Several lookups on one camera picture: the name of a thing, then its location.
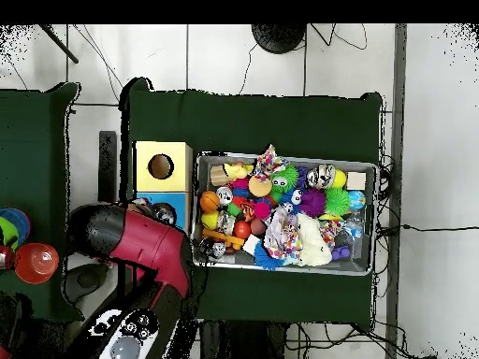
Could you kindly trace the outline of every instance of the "black pole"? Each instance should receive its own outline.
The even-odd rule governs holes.
[[[60,47],[60,49],[66,54],[68,58],[70,58],[75,64],[79,62],[77,57],[71,53],[71,51],[65,46],[64,43],[56,36],[56,34],[47,26],[47,25],[39,25],[42,30],[49,35],[49,37],[55,42],[55,44]]]

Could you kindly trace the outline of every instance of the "green spiky ball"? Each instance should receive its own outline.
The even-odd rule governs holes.
[[[342,216],[349,211],[351,201],[347,191],[339,189],[326,189],[326,213]]]
[[[269,178],[273,182],[273,187],[271,188],[271,191],[273,193],[284,194],[288,192],[293,186],[296,186],[296,183],[298,182],[298,171],[296,170],[294,165],[289,164],[286,166],[285,170],[274,172],[269,176]],[[279,178],[284,178],[286,180],[286,184],[279,184]]]

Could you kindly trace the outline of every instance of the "green mat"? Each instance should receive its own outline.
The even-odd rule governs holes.
[[[185,141],[195,155],[199,151],[259,154],[272,143],[283,156],[379,162],[382,99],[377,93],[360,99],[278,98],[196,91],[157,93],[151,88],[146,79],[135,79],[122,92],[127,99],[122,119],[123,156],[129,163],[122,160],[122,186],[127,184],[129,196],[129,148],[136,140]],[[205,269],[198,268],[193,279],[196,288],[201,288],[204,277]],[[358,323],[369,328],[370,299],[371,275],[211,268],[197,316]]]
[[[28,242],[51,244],[65,257],[65,115],[78,92],[74,83],[38,91],[0,90],[0,207],[18,208],[30,218]],[[27,295],[34,317],[56,322],[81,319],[61,292],[62,265],[40,285],[13,271],[0,275],[0,290]]]

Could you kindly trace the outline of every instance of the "yellow ball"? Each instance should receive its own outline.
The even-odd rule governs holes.
[[[332,189],[340,189],[346,184],[346,175],[340,169],[336,169],[336,176],[334,177]]]
[[[203,213],[201,215],[201,223],[209,230],[216,230],[218,227],[218,218],[220,214],[217,210],[210,213]]]

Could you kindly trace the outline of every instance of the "plastic cup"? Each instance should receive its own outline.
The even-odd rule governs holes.
[[[15,255],[15,273],[24,282],[46,282],[58,268],[57,251],[50,245],[28,243],[21,245]]]

